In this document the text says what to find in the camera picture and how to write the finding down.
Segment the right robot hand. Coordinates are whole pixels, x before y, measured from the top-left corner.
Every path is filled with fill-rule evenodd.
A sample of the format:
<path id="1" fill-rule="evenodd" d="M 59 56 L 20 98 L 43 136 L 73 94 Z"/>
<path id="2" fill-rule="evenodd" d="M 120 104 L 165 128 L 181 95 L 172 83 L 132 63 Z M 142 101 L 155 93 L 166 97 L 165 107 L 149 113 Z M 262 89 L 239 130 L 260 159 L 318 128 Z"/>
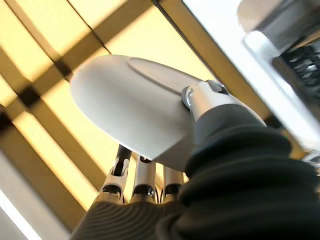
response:
<path id="1" fill-rule="evenodd" d="M 188 182 L 165 208 L 97 203 L 76 240 L 317 240 L 320 180 L 289 157 L 290 144 L 236 105 L 243 120 L 216 107 L 195 124 Z"/>

